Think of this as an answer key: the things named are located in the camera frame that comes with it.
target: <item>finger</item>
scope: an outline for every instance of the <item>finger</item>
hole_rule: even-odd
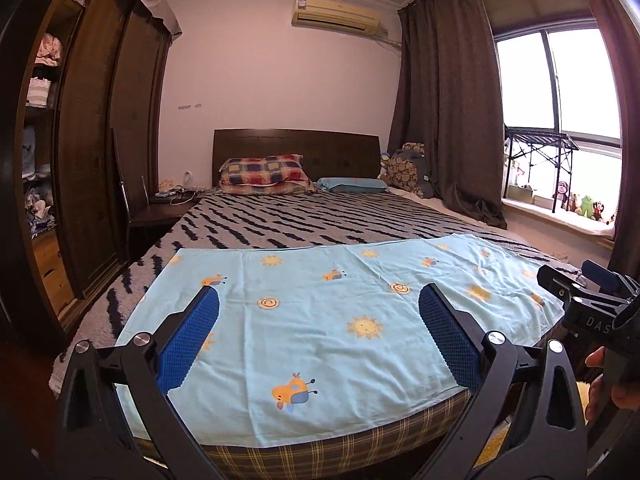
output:
[[[602,375],[599,375],[596,380],[589,386],[589,403],[598,402],[600,393],[602,391]]]
[[[604,366],[604,346],[598,348],[584,361],[589,368],[602,368]]]
[[[584,418],[586,418],[587,420],[591,420],[592,418],[595,418],[595,415],[596,415],[596,405],[590,402],[589,404],[587,404],[587,407],[584,409]]]
[[[640,408],[640,383],[616,384],[611,390],[611,399],[623,410]]]

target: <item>plush toy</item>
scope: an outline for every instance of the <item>plush toy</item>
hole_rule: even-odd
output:
[[[604,211],[604,204],[602,202],[594,202],[593,216],[591,218],[593,218],[594,220],[597,220],[598,222],[604,222],[604,220],[602,219],[603,211]]]
[[[577,212],[581,216],[592,218],[593,217],[593,198],[591,198],[589,195],[585,196],[582,199],[582,203],[580,204],[579,209],[580,209],[579,213],[577,209],[575,210],[575,212]]]
[[[566,182],[562,180],[558,182],[558,189],[556,190],[556,196],[554,198],[561,200],[562,209],[566,209],[565,204],[569,200],[569,185]]]
[[[566,201],[565,209],[567,211],[571,211],[572,213],[575,213],[575,210],[578,208],[579,203],[580,203],[580,196],[575,193],[571,193],[569,200]]]

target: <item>curtain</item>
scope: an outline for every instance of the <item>curtain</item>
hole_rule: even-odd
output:
[[[482,0],[417,0],[398,13],[402,61],[389,152],[423,142],[436,196],[506,228],[500,75]]]
[[[607,46],[622,128],[622,180],[609,269],[640,279],[640,35],[620,0],[589,0]]]

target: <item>wooden wardrobe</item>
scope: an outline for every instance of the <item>wooden wardrobe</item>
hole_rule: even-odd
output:
[[[27,102],[40,40],[62,43],[46,107]],[[0,49],[0,301],[11,330],[57,353],[126,262],[114,128],[143,147],[157,183],[158,121],[171,36],[140,0],[22,0]],[[36,131],[36,164],[50,164],[55,224],[34,235],[25,212],[22,133]]]

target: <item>light blue sheet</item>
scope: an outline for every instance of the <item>light blue sheet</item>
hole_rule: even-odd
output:
[[[201,444],[299,444],[370,430],[462,390],[418,314],[418,295],[429,282],[483,329],[535,344],[562,316],[561,303],[537,285],[537,270],[473,235],[289,250],[181,249],[118,344],[153,332],[203,283],[214,286],[218,321],[169,398]],[[134,435],[148,438],[128,390],[118,392]]]

